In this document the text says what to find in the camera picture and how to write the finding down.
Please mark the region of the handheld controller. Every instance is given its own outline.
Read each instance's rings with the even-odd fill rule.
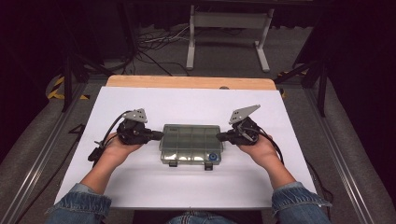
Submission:
[[[125,111],[111,125],[104,140],[101,142],[95,142],[99,147],[96,147],[88,157],[88,161],[93,161],[93,166],[99,161],[106,149],[106,146],[111,141],[111,139],[107,140],[107,137],[121,118],[124,118],[124,120],[117,128],[117,134],[114,137],[118,136],[120,141],[125,145],[142,145],[146,144],[150,140],[159,141],[163,138],[162,132],[152,131],[145,127],[145,123],[147,123],[148,120],[144,109],[141,108],[133,111]]]
[[[274,140],[249,117],[258,108],[260,105],[252,105],[233,111],[229,121],[233,128],[226,133],[216,134],[216,137],[220,142],[229,141],[233,145],[253,146],[259,140],[259,135],[262,135],[271,142],[280,160],[284,163],[280,148]]]

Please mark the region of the dark background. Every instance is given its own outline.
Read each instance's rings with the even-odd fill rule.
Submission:
[[[48,103],[45,90],[62,71],[68,52],[64,39],[74,52],[97,63],[126,58],[134,51],[125,41],[118,5],[111,1],[4,2],[0,3],[0,162]],[[168,29],[189,19],[189,6],[127,8],[133,12],[129,19],[142,26]],[[296,62],[327,59],[337,95],[395,203],[396,3],[348,1],[346,8],[327,11],[322,17],[321,11],[279,9],[273,25],[315,25]]]

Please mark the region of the white paper sheet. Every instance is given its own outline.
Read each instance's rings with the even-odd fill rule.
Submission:
[[[316,192],[278,91],[191,90],[103,87],[56,198],[58,202],[92,168],[88,156],[124,111],[144,108],[146,127],[162,131],[165,123],[214,124],[231,129],[233,110],[261,105],[250,117],[282,150],[286,167]],[[120,166],[106,189],[113,207],[134,209],[247,209],[271,207],[267,173],[238,147],[224,144],[220,165],[162,164],[159,141],[150,141]]]

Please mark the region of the plastic container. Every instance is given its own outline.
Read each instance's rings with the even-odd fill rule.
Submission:
[[[163,164],[221,162],[223,144],[217,139],[218,125],[165,124],[160,143]]]

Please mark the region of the gray carpet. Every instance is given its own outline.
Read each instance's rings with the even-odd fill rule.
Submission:
[[[245,30],[240,35],[228,35],[221,31],[204,31],[197,37],[194,69],[189,73],[191,76],[198,77],[274,78],[277,73],[291,69],[291,65],[309,33],[310,29],[271,29],[264,45],[264,52],[271,72],[265,74],[260,68],[256,52],[252,47],[257,32]],[[185,65],[187,46],[187,41],[180,40],[162,49],[150,50],[146,53],[158,62]],[[116,63],[118,62],[107,62],[106,66]],[[162,64],[162,66],[176,76],[186,75],[185,71],[176,64]],[[133,72],[138,75],[164,75],[164,71],[156,64],[142,63],[138,60],[134,60],[134,64],[130,64],[126,69],[128,75]],[[84,94],[89,94],[91,99],[78,100],[75,109],[61,130],[60,138],[56,142],[53,153],[35,184],[27,204],[43,188],[75,141],[77,136],[67,132],[80,123],[87,122],[99,89],[106,84],[106,79],[103,77],[101,75],[92,76],[87,84]],[[343,180],[334,165],[327,139],[315,119],[315,110],[309,105],[305,91],[298,85],[298,81],[299,78],[296,77],[292,81],[288,81],[287,85],[279,87],[285,90],[285,106],[304,155],[318,171],[323,185],[334,195],[331,210],[332,223],[361,223]],[[45,145],[61,114],[62,107],[63,100],[51,99],[1,163],[0,217],[6,213],[35,158]],[[364,153],[359,138],[331,86],[327,90],[325,109],[326,120],[343,151],[374,223],[396,223],[396,215],[390,198]],[[44,213],[53,204],[71,157],[68,157],[65,165],[44,193],[35,201],[21,223],[44,222],[46,218]],[[321,195],[317,180],[315,184]],[[272,219],[269,209],[262,211],[262,214],[265,223],[276,222]],[[131,223],[132,218],[133,211],[112,209],[106,222]]]

